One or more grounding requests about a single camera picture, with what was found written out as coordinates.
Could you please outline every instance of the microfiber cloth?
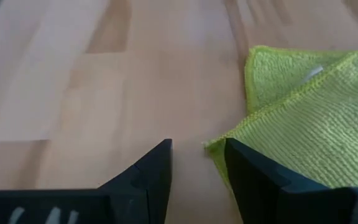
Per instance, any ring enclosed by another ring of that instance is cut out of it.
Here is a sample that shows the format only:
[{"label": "microfiber cloth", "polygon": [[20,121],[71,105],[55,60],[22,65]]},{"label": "microfiber cloth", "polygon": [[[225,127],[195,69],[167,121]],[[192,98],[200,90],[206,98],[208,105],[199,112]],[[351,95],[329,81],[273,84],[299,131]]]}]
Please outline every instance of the microfiber cloth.
[{"label": "microfiber cloth", "polygon": [[328,187],[358,187],[358,51],[256,47],[246,83],[248,117],[206,144],[228,187],[226,138]]}]

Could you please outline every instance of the green microfiber cloth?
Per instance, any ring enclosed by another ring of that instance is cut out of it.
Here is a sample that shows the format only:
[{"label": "green microfiber cloth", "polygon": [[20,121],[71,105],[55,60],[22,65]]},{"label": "green microfiber cloth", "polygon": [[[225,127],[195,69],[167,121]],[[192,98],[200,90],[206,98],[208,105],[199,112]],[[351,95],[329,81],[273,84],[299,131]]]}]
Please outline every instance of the green microfiber cloth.
[{"label": "green microfiber cloth", "polygon": [[226,138],[328,187],[358,187],[358,51],[256,47],[246,83],[250,115],[206,145],[228,187]]}]

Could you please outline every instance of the black plastic part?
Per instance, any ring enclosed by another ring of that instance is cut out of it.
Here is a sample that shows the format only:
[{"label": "black plastic part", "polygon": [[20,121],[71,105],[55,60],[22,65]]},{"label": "black plastic part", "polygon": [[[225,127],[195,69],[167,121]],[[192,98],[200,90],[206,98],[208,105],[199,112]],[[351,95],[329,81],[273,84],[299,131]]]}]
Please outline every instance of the black plastic part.
[{"label": "black plastic part", "polygon": [[235,139],[224,155],[244,223],[358,223],[358,188],[329,189]]},{"label": "black plastic part", "polygon": [[0,223],[164,223],[172,179],[172,140],[166,139],[98,189],[0,191]]}]

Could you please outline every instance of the wooden floor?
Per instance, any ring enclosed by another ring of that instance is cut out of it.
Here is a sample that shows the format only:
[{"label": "wooden floor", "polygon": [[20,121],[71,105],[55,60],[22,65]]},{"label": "wooden floor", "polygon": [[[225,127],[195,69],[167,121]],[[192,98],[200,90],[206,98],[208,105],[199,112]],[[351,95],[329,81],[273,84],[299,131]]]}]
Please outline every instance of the wooden floor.
[{"label": "wooden floor", "polygon": [[0,49],[0,189],[97,187],[172,138],[167,223],[241,222],[202,143],[245,116],[249,47],[358,49],[356,0],[49,1]]}]

